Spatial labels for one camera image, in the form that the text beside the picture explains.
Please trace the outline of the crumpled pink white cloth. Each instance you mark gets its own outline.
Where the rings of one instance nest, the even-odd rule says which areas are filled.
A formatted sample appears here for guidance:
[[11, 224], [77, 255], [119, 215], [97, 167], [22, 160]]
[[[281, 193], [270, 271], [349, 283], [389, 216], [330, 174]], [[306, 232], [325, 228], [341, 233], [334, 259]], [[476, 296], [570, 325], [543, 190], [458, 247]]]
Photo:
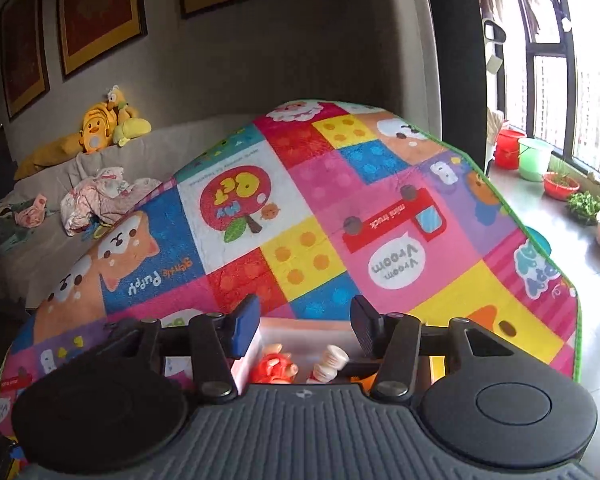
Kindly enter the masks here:
[[93, 221], [113, 226], [160, 184], [160, 180], [150, 177], [129, 182], [122, 167], [102, 168], [62, 198], [62, 227], [68, 236], [73, 236], [85, 231]]

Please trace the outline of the red flower pot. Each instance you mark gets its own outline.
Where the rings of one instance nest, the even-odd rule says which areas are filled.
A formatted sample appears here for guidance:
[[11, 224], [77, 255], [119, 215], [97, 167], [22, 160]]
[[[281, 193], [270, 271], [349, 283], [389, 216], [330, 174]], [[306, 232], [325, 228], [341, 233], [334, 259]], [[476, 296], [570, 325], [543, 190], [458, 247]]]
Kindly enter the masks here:
[[550, 171], [543, 177], [544, 193], [554, 200], [566, 202], [568, 198], [580, 191], [580, 184], [568, 174]]

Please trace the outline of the yellow tiger plush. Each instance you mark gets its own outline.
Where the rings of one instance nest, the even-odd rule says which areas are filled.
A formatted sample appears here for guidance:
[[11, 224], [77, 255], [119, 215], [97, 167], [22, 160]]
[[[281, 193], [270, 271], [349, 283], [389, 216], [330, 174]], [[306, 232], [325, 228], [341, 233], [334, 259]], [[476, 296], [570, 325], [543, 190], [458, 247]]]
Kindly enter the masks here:
[[112, 144], [117, 115], [106, 103], [96, 103], [84, 114], [80, 130], [80, 143], [84, 152], [92, 154]]

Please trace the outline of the red plastic toy figure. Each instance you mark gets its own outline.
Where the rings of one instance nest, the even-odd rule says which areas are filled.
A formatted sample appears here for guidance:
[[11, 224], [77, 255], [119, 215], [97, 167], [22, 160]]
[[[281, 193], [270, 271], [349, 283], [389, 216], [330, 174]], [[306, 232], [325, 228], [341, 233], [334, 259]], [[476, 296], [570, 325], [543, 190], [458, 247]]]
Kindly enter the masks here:
[[252, 384], [290, 385], [298, 375], [299, 367], [284, 351], [282, 344], [269, 344], [261, 352], [257, 364], [250, 370]]

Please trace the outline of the grey sofa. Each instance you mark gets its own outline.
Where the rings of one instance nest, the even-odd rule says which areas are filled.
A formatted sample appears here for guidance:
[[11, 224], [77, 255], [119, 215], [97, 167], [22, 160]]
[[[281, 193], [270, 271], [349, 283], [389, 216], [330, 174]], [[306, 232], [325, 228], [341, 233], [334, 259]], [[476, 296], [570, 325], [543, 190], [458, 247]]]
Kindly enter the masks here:
[[225, 115], [79, 154], [18, 181], [0, 200], [0, 304], [34, 309], [93, 243], [159, 184], [251, 122]]

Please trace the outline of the green plastic bucket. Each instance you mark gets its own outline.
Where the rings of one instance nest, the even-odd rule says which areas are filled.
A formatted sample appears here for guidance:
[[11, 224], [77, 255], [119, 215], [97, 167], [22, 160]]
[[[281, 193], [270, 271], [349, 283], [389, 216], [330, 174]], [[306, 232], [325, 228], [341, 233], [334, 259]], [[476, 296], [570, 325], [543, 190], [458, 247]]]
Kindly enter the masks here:
[[518, 172], [527, 181], [542, 182], [552, 157], [552, 147], [543, 140], [524, 136], [518, 140]]

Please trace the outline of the orange toy in box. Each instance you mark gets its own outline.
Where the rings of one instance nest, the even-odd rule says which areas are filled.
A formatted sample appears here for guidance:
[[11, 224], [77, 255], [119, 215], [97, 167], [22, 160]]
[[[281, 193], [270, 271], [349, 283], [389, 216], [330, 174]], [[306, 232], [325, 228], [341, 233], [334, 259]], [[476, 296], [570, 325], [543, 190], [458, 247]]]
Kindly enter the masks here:
[[380, 364], [378, 362], [354, 362], [347, 366], [350, 382], [361, 386], [369, 393], [375, 381]]

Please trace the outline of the left red framed picture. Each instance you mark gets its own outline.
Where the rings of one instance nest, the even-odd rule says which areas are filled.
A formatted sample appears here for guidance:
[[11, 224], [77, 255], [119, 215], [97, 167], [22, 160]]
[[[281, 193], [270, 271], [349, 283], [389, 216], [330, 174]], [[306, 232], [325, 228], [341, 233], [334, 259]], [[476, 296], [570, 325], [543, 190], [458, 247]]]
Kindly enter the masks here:
[[43, 0], [6, 0], [0, 10], [3, 93], [12, 122], [50, 91]]

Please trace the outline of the pink rose plush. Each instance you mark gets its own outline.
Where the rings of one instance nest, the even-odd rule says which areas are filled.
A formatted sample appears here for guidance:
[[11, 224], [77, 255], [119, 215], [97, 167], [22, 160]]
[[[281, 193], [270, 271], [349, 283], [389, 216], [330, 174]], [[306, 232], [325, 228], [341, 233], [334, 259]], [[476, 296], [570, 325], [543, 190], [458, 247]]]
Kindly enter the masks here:
[[30, 206], [15, 213], [15, 222], [23, 228], [37, 228], [45, 220], [46, 205], [47, 198], [42, 194], [38, 194]]

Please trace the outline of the potted green plant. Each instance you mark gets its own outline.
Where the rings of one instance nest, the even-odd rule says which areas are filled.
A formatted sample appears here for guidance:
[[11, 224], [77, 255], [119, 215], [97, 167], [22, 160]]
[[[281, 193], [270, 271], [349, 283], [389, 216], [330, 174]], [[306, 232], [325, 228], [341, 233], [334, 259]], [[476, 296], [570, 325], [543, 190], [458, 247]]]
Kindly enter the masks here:
[[568, 216], [584, 226], [594, 226], [600, 212], [600, 198], [591, 192], [577, 192], [566, 201]]

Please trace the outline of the colourful cartoon play mat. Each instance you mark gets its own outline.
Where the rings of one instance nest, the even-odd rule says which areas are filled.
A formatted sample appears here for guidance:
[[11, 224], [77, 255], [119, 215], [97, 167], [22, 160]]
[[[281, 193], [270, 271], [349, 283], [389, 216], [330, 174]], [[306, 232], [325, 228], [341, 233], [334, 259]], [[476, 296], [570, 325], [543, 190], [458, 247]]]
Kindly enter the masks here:
[[381, 108], [296, 101], [196, 157], [47, 285], [0, 383], [0, 432], [38, 378], [120, 318], [178, 326], [247, 295], [344, 321], [355, 295], [429, 325], [469, 318], [567, 376], [568, 278], [463, 154]]

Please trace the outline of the white bottle toy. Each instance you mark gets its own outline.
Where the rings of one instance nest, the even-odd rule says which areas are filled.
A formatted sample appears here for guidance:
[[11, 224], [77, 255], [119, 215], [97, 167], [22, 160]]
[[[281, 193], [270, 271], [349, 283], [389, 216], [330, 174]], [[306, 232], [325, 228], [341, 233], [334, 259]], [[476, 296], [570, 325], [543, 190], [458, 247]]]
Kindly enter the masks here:
[[329, 344], [315, 364], [306, 380], [308, 384], [328, 384], [332, 382], [350, 361], [347, 352], [334, 344]]

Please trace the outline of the pink cardboard box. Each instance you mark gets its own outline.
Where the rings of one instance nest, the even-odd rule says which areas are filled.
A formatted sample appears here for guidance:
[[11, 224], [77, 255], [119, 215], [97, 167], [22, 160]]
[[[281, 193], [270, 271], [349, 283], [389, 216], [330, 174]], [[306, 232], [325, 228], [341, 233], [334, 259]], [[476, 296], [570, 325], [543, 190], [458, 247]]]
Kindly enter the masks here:
[[[340, 387], [360, 385], [352, 384], [347, 372], [347, 366], [354, 362], [378, 362], [368, 356], [361, 348], [351, 323], [348, 321], [312, 321], [292, 320], [291, 318], [264, 318], [254, 334], [246, 355], [232, 361], [230, 372], [233, 375], [238, 393], [243, 393], [249, 386], [250, 370], [257, 364], [261, 352], [269, 344], [282, 344], [284, 351], [291, 354], [291, 359], [298, 365], [299, 371], [292, 386], [300, 387]], [[349, 355], [349, 363], [343, 367], [337, 377], [328, 384], [308, 384], [314, 364], [321, 359], [325, 348], [334, 344], [343, 348]]]

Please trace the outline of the red gold framed picture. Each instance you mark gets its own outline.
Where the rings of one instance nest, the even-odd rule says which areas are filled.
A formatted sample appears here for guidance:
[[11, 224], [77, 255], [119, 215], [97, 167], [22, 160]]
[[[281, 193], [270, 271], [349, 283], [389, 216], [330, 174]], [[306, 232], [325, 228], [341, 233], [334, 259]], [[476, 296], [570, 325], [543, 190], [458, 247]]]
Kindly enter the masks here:
[[56, 9], [64, 79], [148, 34], [144, 0], [56, 0]]

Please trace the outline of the red plastic bucket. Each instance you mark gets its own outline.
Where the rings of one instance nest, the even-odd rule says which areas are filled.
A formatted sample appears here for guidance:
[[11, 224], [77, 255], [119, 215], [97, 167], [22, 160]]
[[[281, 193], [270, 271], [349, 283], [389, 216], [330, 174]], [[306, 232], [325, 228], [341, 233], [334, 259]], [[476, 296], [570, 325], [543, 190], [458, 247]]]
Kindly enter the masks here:
[[525, 137], [523, 132], [501, 128], [495, 140], [495, 165], [506, 170], [516, 170], [519, 166], [519, 140]]

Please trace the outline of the yellow green duck plush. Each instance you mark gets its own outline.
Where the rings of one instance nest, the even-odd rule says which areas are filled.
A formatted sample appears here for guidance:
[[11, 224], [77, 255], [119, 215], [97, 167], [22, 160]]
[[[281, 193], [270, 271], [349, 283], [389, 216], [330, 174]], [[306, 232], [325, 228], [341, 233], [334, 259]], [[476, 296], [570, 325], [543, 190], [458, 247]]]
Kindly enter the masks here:
[[107, 93], [107, 110], [116, 115], [114, 144], [119, 148], [131, 140], [151, 133], [150, 122], [140, 117], [140, 112], [129, 103], [119, 86], [114, 84]]

